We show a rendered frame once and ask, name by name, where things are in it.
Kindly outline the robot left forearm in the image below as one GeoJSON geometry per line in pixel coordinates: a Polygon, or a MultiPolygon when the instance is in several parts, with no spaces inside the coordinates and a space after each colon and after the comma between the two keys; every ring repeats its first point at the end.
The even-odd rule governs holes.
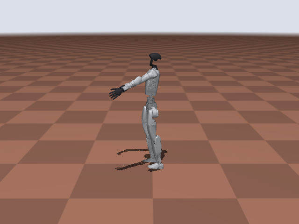
{"type": "Polygon", "coordinates": [[[126,84],[125,86],[123,86],[124,91],[127,89],[130,89],[134,86],[137,86],[140,82],[142,81],[141,77],[137,77],[135,80],[132,80],[131,82],[129,82],[128,84],[126,84]]]}

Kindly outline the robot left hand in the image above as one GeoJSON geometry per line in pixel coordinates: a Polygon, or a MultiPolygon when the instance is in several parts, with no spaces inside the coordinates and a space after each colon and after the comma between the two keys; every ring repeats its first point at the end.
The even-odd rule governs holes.
{"type": "MultiPolygon", "coordinates": [[[[124,85],[124,86],[125,86],[125,85],[124,85]]],[[[123,86],[120,87],[120,88],[113,88],[113,89],[111,89],[111,90],[115,90],[115,91],[113,91],[114,93],[111,92],[111,93],[113,93],[113,94],[109,93],[109,94],[111,94],[110,96],[112,96],[112,95],[114,95],[114,94],[115,94],[114,96],[117,95],[115,98],[117,98],[118,96],[120,96],[122,92],[127,91],[127,90],[124,91],[123,86]]],[[[113,98],[114,96],[112,96],[111,98],[113,98]]],[[[115,99],[115,98],[114,98],[114,99],[115,99]]],[[[113,99],[113,100],[114,100],[114,99],[113,99]]]]}

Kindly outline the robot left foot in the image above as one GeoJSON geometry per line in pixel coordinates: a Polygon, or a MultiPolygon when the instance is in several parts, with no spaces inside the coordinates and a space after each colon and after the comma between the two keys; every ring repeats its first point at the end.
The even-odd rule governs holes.
{"type": "Polygon", "coordinates": [[[158,165],[157,163],[155,164],[152,164],[152,165],[148,165],[149,168],[152,168],[152,169],[163,169],[164,168],[164,165],[161,163],[161,165],[158,165]]]}

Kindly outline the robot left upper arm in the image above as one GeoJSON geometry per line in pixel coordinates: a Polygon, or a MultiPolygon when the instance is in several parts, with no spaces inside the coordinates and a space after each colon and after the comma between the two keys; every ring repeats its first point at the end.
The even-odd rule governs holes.
{"type": "Polygon", "coordinates": [[[140,82],[140,84],[143,83],[143,82],[146,82],[150,79],[154,79],[157,76],[158,76],[158,73],[155,70],[152,70],[150,73],[143,76],[142,81],[140,82]]]}

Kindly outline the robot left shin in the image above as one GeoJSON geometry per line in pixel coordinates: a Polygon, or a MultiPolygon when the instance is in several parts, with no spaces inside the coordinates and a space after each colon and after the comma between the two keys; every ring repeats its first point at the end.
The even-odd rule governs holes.
{"type": "Polygon", "coordinates": [[[158,165],[161,165],[161,138],[159,136],[156,137],[154,143],[151,140],[152,150],[158,165]]]}

